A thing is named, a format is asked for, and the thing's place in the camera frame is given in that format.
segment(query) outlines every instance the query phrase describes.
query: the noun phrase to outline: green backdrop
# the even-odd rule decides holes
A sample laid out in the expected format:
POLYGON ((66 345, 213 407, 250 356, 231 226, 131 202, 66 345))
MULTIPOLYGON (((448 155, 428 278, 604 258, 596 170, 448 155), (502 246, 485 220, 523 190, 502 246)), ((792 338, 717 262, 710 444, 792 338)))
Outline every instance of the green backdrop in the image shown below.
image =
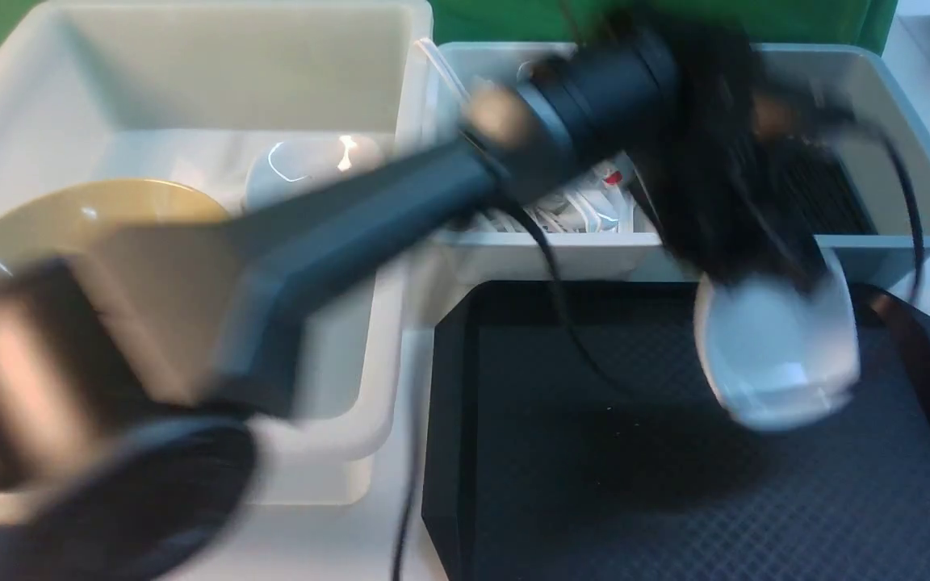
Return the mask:
MULTIPOLYGON (((569 0, 580 23, 619 0, 569 0)), ((653 0, 687 14, 738 19, 757 40, 857 44, 881 52, 898 0, 653 0)), ((559 0, 429 0, 437 43, 569 40, 559 0)), ((0 0, 0 43, 36 0, 0 0)))

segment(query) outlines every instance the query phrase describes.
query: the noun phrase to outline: gray plastic bin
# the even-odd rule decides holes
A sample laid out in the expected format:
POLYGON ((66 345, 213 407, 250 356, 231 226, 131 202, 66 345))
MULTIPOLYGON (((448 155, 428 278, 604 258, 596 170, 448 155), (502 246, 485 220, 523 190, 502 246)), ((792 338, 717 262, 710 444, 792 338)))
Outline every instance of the gray plastic bin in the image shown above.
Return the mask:
MULTIPOLYGON (((930 255, 930 135, 879 56, 862 48, 766 44, 767 62, 783 73, 838 90, 853 109, 892 136, 907 163, 930 255)), ((899 182, 882 148, 842 140, 838 151, 878 236, 817 236, 834 248, 850 281, 890 286, 911 272, 912 243, 899 182)))
MULTIPOLYGON (((441 49, 469 86, 478 77, 510 81, 521 63, 548 52, 568 51, 569 45, 451 43, 441 49)), ((861 115, 881 124, 893 137, 914 182, 925 228, 925 247, 930 255, 930 135, 882 59, 862 48, 833 45, 764 44, 761 49, 773 69, 837 90, 861 115)), ((457 110, 457 103, 432 73, 427 106, 430 140, 439 140, 453 130, 457 110)), ((842 140, 837 148, 846 172, 859 190, 864 209, 878 229, 878 236, 817 236, 817 240, 836 251, 850 282, 892 286, 912 270, 907 207, 896 173, 876 144, 842 140)), ((647 221, 636 219, 635 224, 647 221)), ((669 260, 657 236, 640 231, 601 239, 591 236, 560 235, 561 240, 553 240, 566 278, 677 280, 698 275, 669 260), (571 265, 584 268, 573 269, 571 265)), ((527 235, 470 234, 444 236, 439 240, 445 245, 451 268, 463 282, 545 276, 543 258, 527 235)))

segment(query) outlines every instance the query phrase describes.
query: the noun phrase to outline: white table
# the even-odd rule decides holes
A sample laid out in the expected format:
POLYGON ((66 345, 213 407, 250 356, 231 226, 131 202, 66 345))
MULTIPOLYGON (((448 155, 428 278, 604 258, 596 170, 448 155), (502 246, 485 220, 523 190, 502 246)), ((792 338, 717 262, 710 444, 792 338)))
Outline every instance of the white table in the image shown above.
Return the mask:
MULTIPOLYGON (((930 1, 904 0, 901 11, 930 11, 930 1)), ((930 19, 904 15, 894 23, 886 62, 930 130, 930 19)), ((920 307, 930 313, 930 261, 920 307)), ((406 353, 416 336, 405 336, 406 353)), ((413 368, 406 361, 404 369, 413 368)), ((187 581, 380 581, 390 578, 392 544, 406 483, 406 397, 398 398, 394 431, 375 459, 372 489, 346 508, 251 508, 246 519, 173 579, 187 581)), ((417 519, 405 578, 446 579, 417 519)))

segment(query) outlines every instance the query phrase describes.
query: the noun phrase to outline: white bowl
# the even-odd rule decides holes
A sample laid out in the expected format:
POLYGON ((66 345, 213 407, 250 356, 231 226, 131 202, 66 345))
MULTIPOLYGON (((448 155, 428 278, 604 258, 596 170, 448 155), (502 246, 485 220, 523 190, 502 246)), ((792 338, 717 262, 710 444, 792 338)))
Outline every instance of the white bowl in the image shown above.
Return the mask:
POLYGON ((838 257, 809 297, 777 278, 698 284, 695 346, 717 400, 755 430, 793 429, 830 416, 860 378, 853 301, 838 257))

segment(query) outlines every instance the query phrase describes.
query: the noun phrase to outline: yellow bowl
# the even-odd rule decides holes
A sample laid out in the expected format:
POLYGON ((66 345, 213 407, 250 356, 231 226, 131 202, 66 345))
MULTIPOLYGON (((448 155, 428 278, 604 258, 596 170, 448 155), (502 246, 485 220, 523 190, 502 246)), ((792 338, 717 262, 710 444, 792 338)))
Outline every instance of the yellow bowl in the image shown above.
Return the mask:
POLYGON ((123 224, 216 222, 228 213, 202 191, 158 180, 110 180, 47 194, 0 218, 0 277, 73 253, 123 224))

